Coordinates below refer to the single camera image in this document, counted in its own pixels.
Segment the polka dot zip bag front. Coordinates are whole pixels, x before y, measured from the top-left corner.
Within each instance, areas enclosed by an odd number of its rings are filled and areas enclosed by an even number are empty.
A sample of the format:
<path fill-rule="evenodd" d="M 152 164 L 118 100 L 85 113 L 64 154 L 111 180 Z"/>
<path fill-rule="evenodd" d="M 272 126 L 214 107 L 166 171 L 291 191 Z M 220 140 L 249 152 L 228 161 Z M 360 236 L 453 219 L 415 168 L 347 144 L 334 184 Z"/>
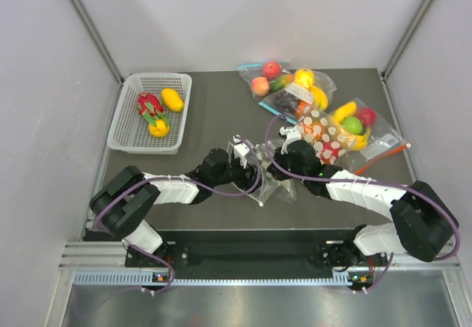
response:
<path fill-rule="evenodd" d="M 271 163 L 268 157 L 266 145 L 253 145 L 255 156 L 250 153 L 248 155 L 248 164 L 255 165 L 262 170 L 262 185 L 255 192 L 247 194 L 251 199 L 255 200 L 259 206 L 263 206 L 268 199 L 274 197 L 278 201 L 293 204 L 296 201 L 296 190 L 292 179 L 285 181 L 277 181 L 267 172 L 267 168 Z M 230 155 L 230 162 L 236 159 L 233 155 L 232 140 L 229 141 L 227 151 Z"/>

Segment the yellow fake mango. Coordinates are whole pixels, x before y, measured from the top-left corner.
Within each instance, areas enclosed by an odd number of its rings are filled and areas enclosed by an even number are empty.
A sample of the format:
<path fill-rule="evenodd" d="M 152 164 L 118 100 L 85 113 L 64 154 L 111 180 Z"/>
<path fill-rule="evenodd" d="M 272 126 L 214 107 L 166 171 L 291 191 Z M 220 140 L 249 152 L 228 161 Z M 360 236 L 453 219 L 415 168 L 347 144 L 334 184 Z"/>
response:
<path fill-rule="evenodd" d="M 162 89 L 161 96 L 169 110 L 173 112 L 182 112 L 184 110 L 184 101 L 175 89 Z"/>
<path fill-rule="evenodd" d="M 170 133 L 170 126 L 162 118 L 157 119 L 154 124 L 149 124 L 147 129 L 151 136 L 157 138 L 166 137 Z"/>

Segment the red fake strawberry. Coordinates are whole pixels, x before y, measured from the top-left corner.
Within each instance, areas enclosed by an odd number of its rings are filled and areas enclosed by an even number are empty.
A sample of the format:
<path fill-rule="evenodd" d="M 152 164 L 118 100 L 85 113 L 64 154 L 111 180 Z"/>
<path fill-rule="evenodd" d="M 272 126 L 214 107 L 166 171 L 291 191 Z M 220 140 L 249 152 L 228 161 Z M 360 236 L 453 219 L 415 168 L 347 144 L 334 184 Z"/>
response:
<path fill-rule="evenodd" d="M 149 92 L 139 93 L 136 109 L 138 114 L 149 124 L 154 124 L 157 119 L 162 118 L 169 125 L 164 107 L 154 94 Z"/>

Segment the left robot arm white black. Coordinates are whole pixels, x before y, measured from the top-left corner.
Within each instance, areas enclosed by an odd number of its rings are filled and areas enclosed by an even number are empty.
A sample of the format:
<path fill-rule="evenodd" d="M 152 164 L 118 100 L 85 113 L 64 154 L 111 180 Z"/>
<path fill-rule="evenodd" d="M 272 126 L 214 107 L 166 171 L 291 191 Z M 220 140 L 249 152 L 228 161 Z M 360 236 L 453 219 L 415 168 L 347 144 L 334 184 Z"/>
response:
<path fill-rule="evenodd" d="M 231 153 L 214 148 L 194 170 L 179 176 L 152 175 L 130 165 L 90 200 L 94 226 L 140 249 L 149 264 L 162 264 L 167 248 L 164 239 L 145 221 L 150 209 L 158 204 L 199 204 L 222 185 L 232 184 L 240 190 L 218 192 L 224 196 L 253 193 L 262 184 L 263 169 L 259 162 L 250 164 L 249 155 L 257 157 L 244 143 L 237 144 Z"/>

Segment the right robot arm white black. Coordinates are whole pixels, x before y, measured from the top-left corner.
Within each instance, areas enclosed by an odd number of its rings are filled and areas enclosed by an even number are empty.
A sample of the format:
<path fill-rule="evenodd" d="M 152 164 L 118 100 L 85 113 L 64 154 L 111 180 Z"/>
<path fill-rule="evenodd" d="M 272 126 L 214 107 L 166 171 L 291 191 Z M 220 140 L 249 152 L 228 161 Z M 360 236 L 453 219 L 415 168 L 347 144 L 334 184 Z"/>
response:
<path fill-rule="evenodd" d="M 274 177 L 298 179 L 314 196 L 362 207 L 387 220 L 353 230 L 344 246 L 350 263 L 359 265 L 383 252 L 404 252 L 423 262 L 449 257 L 440 252 L 451 238 L 458 239 L 459 224 L 428 183 L 389 184 L 325 165 L 304 140 L 279 146 L 266 141 L 266 145 L 268 170 Z"/>

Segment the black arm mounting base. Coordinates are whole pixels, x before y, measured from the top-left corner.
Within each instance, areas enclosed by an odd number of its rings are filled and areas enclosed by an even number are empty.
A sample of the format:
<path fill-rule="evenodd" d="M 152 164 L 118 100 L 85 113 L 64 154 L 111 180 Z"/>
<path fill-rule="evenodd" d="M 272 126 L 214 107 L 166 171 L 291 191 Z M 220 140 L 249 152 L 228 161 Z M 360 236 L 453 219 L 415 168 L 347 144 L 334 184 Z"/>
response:
<path fill-rule="evenodd" d="M 162 245 L 149 255 L 131 244 L 127 268 L 163 268 L 178 278 L 308 278 L 335 269 L 386 266 L 390 254 L 405 253 L 394 233 L 353 230 L 163 230 Z"/>

